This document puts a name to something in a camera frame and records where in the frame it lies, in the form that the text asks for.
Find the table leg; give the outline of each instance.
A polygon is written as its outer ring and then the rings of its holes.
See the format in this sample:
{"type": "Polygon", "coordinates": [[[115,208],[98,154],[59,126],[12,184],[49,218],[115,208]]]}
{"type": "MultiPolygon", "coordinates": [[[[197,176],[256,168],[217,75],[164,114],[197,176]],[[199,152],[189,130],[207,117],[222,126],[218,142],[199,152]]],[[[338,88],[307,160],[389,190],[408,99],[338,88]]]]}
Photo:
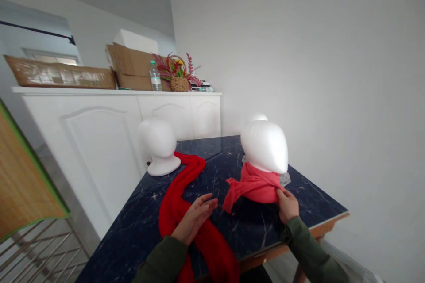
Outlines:
{"type": "MultiPolygon", "coordinates": [[[[316,241],[320,243],[320,241],[324,238],[325,236],[320,236],[316,238],[316,241]]],[[[294,280],[292,281],[293,283],[304,283],[305,282],[305,274],[301,269],[300,264],[298,264],[297,266],[297,270],[295,271],[295,276],[294,276],[294,280]]]]}

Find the wooden table edge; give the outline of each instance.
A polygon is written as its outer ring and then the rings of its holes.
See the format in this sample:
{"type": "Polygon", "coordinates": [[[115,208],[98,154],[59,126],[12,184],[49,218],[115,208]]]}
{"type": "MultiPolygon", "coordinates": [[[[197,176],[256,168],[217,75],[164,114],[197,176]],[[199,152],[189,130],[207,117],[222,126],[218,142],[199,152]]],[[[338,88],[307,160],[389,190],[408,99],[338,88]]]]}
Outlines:
{"type": "MultiPolygon", "coordinates": [[[[341,219],[348,217],[350,213],[348,211],[343,212],[329,220],[326,220],[318,225],[310,228],[310,233],[315,238],[321,238],[326,233],[331,232],[335,223],[341,219]]],[[[267,261],[270,261],[279,255],[289,251],[289,247],[283,243],[278,243],[276,245],[270,246],[267,249],[260,251],[256,254],[246,256],[243,259],[239,260],[240,273],[244,273],[252,268],[255,268],[267,261]]],[[[212,282],[209,273],[196,279],[197,283],[212,282]]]]}

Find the pink scarf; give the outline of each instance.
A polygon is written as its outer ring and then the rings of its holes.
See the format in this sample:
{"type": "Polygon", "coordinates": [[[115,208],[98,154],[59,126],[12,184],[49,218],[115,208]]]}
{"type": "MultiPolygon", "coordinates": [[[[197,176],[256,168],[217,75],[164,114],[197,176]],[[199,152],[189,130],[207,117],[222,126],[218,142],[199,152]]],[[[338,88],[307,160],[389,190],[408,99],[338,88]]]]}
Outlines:
{"type": "Polygon", "coordinates": [[[234,178],[226,179],[226,182],[230,184],[223,203],[223,210],[227,213],[231,213],[233,204],[241,196],[259,203],[276,203],[279,200],[275,189],[283,190],[278,173],[264,172],[249,162],[244,163],[242,167],[240,182],[234,178]]]}

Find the window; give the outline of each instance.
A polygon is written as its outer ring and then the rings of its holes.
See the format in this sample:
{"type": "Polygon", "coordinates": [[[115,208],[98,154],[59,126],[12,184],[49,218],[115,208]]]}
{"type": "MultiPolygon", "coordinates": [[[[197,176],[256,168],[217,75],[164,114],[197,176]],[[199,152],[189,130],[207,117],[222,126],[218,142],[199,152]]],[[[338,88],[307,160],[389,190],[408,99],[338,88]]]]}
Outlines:
{"type": "Polygon", "coordinates": [[[72,55],[65,55],[53,52],[35,51],[22,49],[25,55],[31,59],[47,63],[63,63],[68,65],[78,65],[78,58],[72,55]]]}

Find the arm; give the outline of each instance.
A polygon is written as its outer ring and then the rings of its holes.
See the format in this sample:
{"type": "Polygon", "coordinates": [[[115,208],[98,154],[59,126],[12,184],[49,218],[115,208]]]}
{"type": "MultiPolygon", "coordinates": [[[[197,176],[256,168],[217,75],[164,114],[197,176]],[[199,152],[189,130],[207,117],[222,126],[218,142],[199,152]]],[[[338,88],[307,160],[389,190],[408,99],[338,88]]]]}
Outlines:
{"type": "Polygon", "coordinates": [[[171,236],[165,236],[147,256],[133,283],[172,283],[176,279],[186,262],[188,246],[218,207],[218,199],[211,199],[212,195],[209,193],[195,200],[171,236]]]}
{"type": "Polygon", "coordinates": [[[323,251],[300,217],[287,222],[282,239],[285,239],[310,282],[349,282],[344,269],[323,251]]]}
{"type": "Polygon", "coordinates": [[[174,237],[164,237],[137,270],[133,283],[172,283],[186,262],[187,246],[174,237]]]}
{"type": "Polygon", "coordinates": [[[299,205],[294,195],[285,189],[284,192],[277,189],[276,193],[279,197],[279,217],[285,224],[282,241],[289,246],[310,282],[349,282],[344,269],[323,251],[299,217],[299,205]]]}

